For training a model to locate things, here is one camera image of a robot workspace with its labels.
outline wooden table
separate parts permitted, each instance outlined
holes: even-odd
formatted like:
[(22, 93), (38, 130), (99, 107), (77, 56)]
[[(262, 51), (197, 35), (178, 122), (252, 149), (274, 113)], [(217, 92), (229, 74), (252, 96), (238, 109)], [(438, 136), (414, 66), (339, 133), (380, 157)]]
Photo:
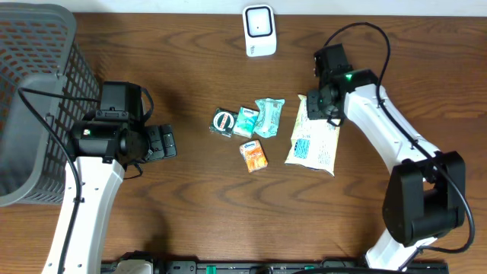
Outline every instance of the wooden table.
[[(384, 230), (381, 206), (389, 174), (352, 123), (340, 132), (335, 175), (285, 166), (298, 94), (317, 86), (313, 53), (353, 21), (381, 26), (392, 44), (384, 86), (427, 140), (457, 150), (467, 165), (476, 242), (465, 254), (426, 252), (451, 273), (485, 272), (487, 257), (487, 21), (482, 18), (277, 16), (278, 50), (245, 55), (240, 15), (77, 14), (78, 42), (101, 79), (146, 87), (150, 124), (171, 123), (177, 158), (144, 166), (121, 186), (110, 217), (104, 260), (127, 251), (200, 260), (319, 260), (359, 256)], [(379, 72), (385, 45), (359, 27), (339, 35), (351, 64)], [(285, 98), (278, 136), (260, 139), (269, 159), (248, 174), (238, 147), (246, 139), (211, 134), (217, 107), (256, 108)], [(133, 168), (128, 175), (135, 173)], [(2, 273), (38, 273), (50, 249), (58, 206), (0, 209)], [(467, 225), (436, 245), (457, 247)]]

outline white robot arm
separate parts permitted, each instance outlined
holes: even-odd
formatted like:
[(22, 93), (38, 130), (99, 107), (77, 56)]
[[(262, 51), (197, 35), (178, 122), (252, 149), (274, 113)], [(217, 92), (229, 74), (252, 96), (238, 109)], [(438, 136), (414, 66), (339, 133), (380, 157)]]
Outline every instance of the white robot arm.
[[(354, 92), (345, 96), (345, 115), (367, 136), (387, 166), (389, 173), (393, 167), (404, 160), (422, 161), (426, 157), (411, 146), (406, 137), (391, 123), (377, 105), (376, 85), (367, 84), (357, 87)], [(394, 119), (411, 135), (417, 138), (420, 145), (432, 156), (439, 149), (426, 141), (404, 119), (401, 113), (390, 102), (384, 87), (380, 87), (380, 97), (386, 100), (385, 106)], [(398, 270), (423, 245), (432, 244), (436, 237), (427, 237), (410, 247), (404, 247), (395, 241), (386, 229), (379, 241), (365, 255), (367, 264), (374, 269)]]
[[(100, 273), (110, 212), (125, 171), (117, 161), (104, 164), (99, 157), (78, 157), (75, 166), (82, 182), (84, 201), (76, 216), (64, 268), (66, 273), (73, 274)], [(75, 178), (69, 165), (66, 165), (64, 199), (43, 274), (58, 272), (74, 198)]]

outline gray plastic basket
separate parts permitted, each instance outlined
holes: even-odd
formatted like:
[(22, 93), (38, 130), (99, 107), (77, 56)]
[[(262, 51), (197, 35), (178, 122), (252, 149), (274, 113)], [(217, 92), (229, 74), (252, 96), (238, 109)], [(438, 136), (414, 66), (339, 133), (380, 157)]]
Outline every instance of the gray plastic basket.
[[(75, 42), (76, 20), (58, 5), (0, 4), (0, 206), (60, 203), (65, 157), (20, 100), (19, 87), (100, 98)], [(65, 140), (95, 103), (25, 94)]]

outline wall outlet device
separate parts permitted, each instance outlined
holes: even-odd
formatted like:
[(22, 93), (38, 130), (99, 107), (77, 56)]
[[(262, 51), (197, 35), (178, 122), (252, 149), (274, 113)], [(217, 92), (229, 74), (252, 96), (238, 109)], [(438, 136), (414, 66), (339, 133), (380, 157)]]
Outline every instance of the wall outlet device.
[(274, 11), (268, 5), (251, 5), (242, 12), (245, 45), (249, 57), (267, 56), (275, 53)]

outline black cable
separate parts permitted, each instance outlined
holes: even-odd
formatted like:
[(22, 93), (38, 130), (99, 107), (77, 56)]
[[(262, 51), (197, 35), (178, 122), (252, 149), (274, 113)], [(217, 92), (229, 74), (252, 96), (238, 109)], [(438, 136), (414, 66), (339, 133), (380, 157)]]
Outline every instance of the black cable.
[(341, 273), (341, 274), (411, 274), (410, 272), (400, 272), (397, 270), (385, 269), (369, 269), (361, 267), (325, 267), (319, 269), (306, 269), (294, 272), (293, 274), (327, 274), (327, 273)]
[(24, 102), (25, 107), (32, 113), (34, 117), (36, 117), (37, 121), (47, 130), (50, 134), (51, 138), (56, 142), (56, 144), (61, 148), (62, 153), (66, 156), (66, 160), (69, 164), (73, 172), (73, 177), (75, 178), (75, 185), (76, 185), (76, 195), (73, 202), (75, 203), (73, 206), (73, 211), (71, 213), (71, 218), (69, 219), (68, 230), (66, 231), (66, 237), (64, 240), (64, 244), (62, 245), (61, 256), (59, 257), (59, 267), (58, 267), (58, 274), (63, 274), (64, 272), (64, 263), (66, 259), (66, 253), (68, 252), (69, 242), (71, 240), (71, 235), (73, 232), (73, 227), (75, 226), (76, 215), (78, 214), (79, 204), (81, 202), (81, 181), (79, 180), (78, 172), (75, 168), (75, 163), (69, 157), (68, 149), (64, 146), (61, 139), (56, 135), (53, 129), (47, 124), (47, 122), (42, 118), (42, 116), (32, 107), (29, 103), (27, 98), (24, 95), (24, 92), (32, 93), (32, 94), (39, 94), (49, 97), (56, 97), (56, 98), (64, 98), (64, 99), (72, 99), (72, 97), (57, 95), (57, 94), (50, 94), (42, 91), (35, 91), (29, 88), (19, 88), (18, 95), (21, 98), (22, 102)]
[(403, 271), (403, 269), (405, 269), (410, 263), (412, 263), (412, 261), (414, 260), (414, 258), (416, 258), (416, 256), (418, 256), (418, 254), (422, 253), (422, 250), (420, 250), (419, 248), (416, 248), (416, 250), (414, 250), (414, 252), (411, 254), (411, 256), (409, 256), (408, 260), (406, 262), (404, 262), (399, 268), (398, 270), (399, 271)]
[(352, 24), (346, 25), (346, 26), (342, 27), (341, 29), (337, 30), (331, 37), (328, 38), (328, 40), (325, 43), (325, 46), (327, 46), (329, 44), (329, 42), (333, 39), (333, 37), (335, 37), (337, 34), (341, 33), (342, 31), (344, 31), (350, 27), (356, 27), (356, 26), (371, 27), (371, 28), (379, 31), (380, 34), (382, 34), (382, 36), (384, 37), (384, 39), (386, 41), (387, 57), (386, 57), (386, 61), (384, 62), (384, 67), (382, 68), (382, 72), (380, 72), (379, 80), (377, 82), (376, 90), (375, 90), (375, 94), (377, 97), (377, 102), (378, 102), (379, 107), (386, 114), (387, 118), (389, 118), (389, 120), (392, 122), (392, 124), (394, 124), (394, 126), (408, 139), (408, 141), (411, 142), (412, 146), (417, 148), (434, 165), (434, 167), (437, 169), (437, 171), (440, 173), (440, 175), (443, 176), (446, 179), (446, 181), (451, 185), (451, 187), (455, 190), (455, 193), (460, 197), (460, 200), (462, 201), (463, 206), (465, 207), (466, 217), (467, 217), (467, 220), (469, 222), (469, 237), (468, 237), (468, 240), (466, 241), (466, 243), (462, 247), (459, 247), (456, 249), (447, 249), (447, 248), (442, 248), (442, 247), (424, 246), (424, 247), (419, 247), (418, 248), (419, 250), (418, 250), (418, 252), (415, 253), (415, 255), (420, 253), (421, 250), (433, 250), (433, 251), (442, 252), (442, 253), (462, 253), (462, 252), (468, 250), (469, 247), (472, 245), (473, 239), (475, 237), (475, 232), (476, 232), (475, 222), (473, 221), (472, 210), (470, 209), (469, 203), (466, 201), (465, 196), (460, 192), (460, 190), (458, 189), (457, 185), (455, 184), (453, 179), (450, 177), (450, 175), (417, 142), (417, 140), (415, 140), (412, 136), (410, 136), (409, 133), (394, 119), (394, 117), (389, 113), (389, 110), (387, 110), (387, 108), (385, 107), (384, 99), (380, 98), (380, 84), (382, 83), (382, 79), (384, 77), (384, 74), (385, 74), (386, 69), (387, 69), (387, 64), (389, 63), (389, 59), (390, 59), (390, 42), (389, 42), (389, 38), (387, 37), (386, 33), (380, 27), (378, 27), (374, 24), (368, 23), (368, 22), (352, 23)]
[(142, 176), (142, 174), (144, 173), (144, 170), (142, 169), (142, 167), (140, 166), (140, 163), (135, 163), (134, 164), (134, 167), (137, 168), (138, 170), (138, 174), (135, 175), (135, 176), (132, 176), (132, 177), (128, 177), (128, 178), (123, 178), (124, 180), (130, 180), (130, 179), (135, 179), (135, 178), (139, 178), (140, 176)]
[(71, 97), (71, 96), (65, 96), (65, 95), (58, 95), (58, 94), (51, 94), (48, 92), (43, 92), (43, 91), (36, 91), (30, 88), (19, 88), (19, 90), (22, 90), (23, 92), (28, 92), (32, 94), (39, 94), (39, 95), (44, 95), (48, 97), (55, 97), (55, 98), (61, 98), (61, 99), (68, 99), (68, 100), (83, 100), (87, 102), (95, 102), (95, 103), (100, 103), (100, 100), (98, 99), (91, 99), (91, 98), (83, 98), (83, 97)]
[(81, 118), (81, 121), (91, 121), (94, 119), (94, 117), (97, 116), (97, 111), (96, 110), (90, 110), (88, 112), (86, 112), (83, 116), (83, 118)]
[(149, 118), (151, 118), (152, 113), (154, 112), (154, 101), (152, 100), (152, 97), (146, 88), (141, 88), (141, 91), (145, 94), (145, 96), (147, 96), (147, 99), (149, 100), (149, 103), (151, 104), (151, 109), (146, 114), (144, 114), (144, 117), (143, 117), (143, 123), (145, 123), (149, 120)]

